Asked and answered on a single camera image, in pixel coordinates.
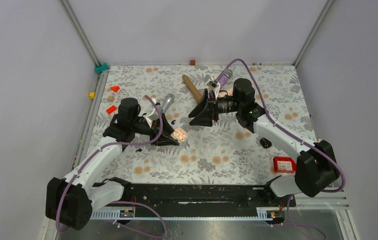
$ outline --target gray floor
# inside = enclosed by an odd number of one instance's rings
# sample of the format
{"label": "gray floor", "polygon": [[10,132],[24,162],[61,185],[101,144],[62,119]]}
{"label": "gray floor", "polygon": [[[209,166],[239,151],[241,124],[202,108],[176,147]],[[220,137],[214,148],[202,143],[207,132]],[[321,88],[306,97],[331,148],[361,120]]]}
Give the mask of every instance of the gray floor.
{"label": "gray floor", "polygon": [[[343,239],[336,215],[331,210],[291,211],[295,222],[311,224],[321,229],[329,240]],[[111,221],[91,220],[82,230],[69,230],[61,240],[149,240],[149,237],[127,230],[117,229]],[[168,228],[165,240],[304,240],[293,226],[264,227],[260,221],[166,221]],[[159,221],[133,221],[129,226],[160,235],[163,231]],[[304,231],[312,237],[321,238],[312,229]]]}

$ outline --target leaf pattern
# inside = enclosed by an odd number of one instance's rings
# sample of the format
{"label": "leaf pattern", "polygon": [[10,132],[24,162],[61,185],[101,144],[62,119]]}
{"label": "leaf pattern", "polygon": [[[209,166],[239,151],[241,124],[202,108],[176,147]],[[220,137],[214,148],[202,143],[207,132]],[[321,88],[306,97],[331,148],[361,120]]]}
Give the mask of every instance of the leaf pattern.
{"label": "leaf pattern", "polygon": [[[118,107],[124,98],[139,101],[141,113],[153,111],[143,97],[148,95],[160,102],[166,94],[175,95],[174,103],[165,113],[173,128],[187,131],[186,142],[179,146],[128,146],[102,172],[98,181],[119,177],[134,183],[174,184],[263,184],[277,175],[273,158],[287,156],[276,146],[263,149],[261,136],[242,128],[235,113],[221,114],[213,127],[190,126],[189,113],[195,99],[182,81],[187,75],[195,87],[204,89],[205,78],[218,76],[223,65],[120,65],[111,66],[89,143],[92,151],[110,124],[113,115],[106,109]],[[233,77],[224,86],[229,89],[238,78],[250,79],[242,65],[231,68]],[[300,135],[315,139],[298,76],[293,66],[251,66],[253,76],[270,113]],[[120,86],[113,92],[111,86]],[[261,104],[258,93],[255,96]],[[148,136],[136,135],[133,142],[146,142]]]}

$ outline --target red block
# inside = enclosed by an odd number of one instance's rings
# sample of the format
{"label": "red block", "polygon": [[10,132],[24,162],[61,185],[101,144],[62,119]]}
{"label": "red block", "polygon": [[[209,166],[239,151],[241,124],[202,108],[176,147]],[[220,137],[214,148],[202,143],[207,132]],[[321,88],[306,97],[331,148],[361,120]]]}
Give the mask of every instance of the red block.
{"label": "red block", "polygon": [[117,110],[117,107],[112,105],[111,107],[109,107],[107,110],[106,110],[106,113],[108,114],[112,114],[113,112],[115,112],[115,110]]}
{"label": "red block", "polygon": [[116,93],[120,90],[120,87],[119,86],[112,86],[111,90],[113,90]]}
{"label": "red block", "polygon": [[288,156],[275,156],[273,165],[275,173],[293,174],[297,170],[297,164]]}

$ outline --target green object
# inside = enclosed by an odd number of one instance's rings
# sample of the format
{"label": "green object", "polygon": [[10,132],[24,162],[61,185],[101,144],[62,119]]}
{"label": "green object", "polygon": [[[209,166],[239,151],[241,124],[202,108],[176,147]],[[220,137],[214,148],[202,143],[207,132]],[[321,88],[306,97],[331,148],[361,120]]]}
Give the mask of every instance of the green object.
{"label": "green object", "polygon": [[110,67],[108,66],[108,64],[107,63],[104,63],[102,66],[98,66],[98,67],[95,67],[95,72],[97,73],[97,74],[100,74],[100,73],[102,73],[104,70],[107,70],[107,69],[109,69]]}

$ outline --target white wall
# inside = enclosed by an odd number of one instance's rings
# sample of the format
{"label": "white wall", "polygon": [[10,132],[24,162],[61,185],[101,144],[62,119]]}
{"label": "white wall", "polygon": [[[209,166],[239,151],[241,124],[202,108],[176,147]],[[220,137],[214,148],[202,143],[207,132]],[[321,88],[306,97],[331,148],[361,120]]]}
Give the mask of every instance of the white wall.
{"label": "white wall", "polygon": [[326,0],[70,0],[109,64],[293,63]]}
{"label": "white wall", "polygon": [[318,135],[346,173],[362,240],[378,239],[378,1],[337,0],[298,68]]}
{"label": "white wall", "polygon": [[56,0],[0,0],[0,240],[33,240],[68,171],[93,64]]}

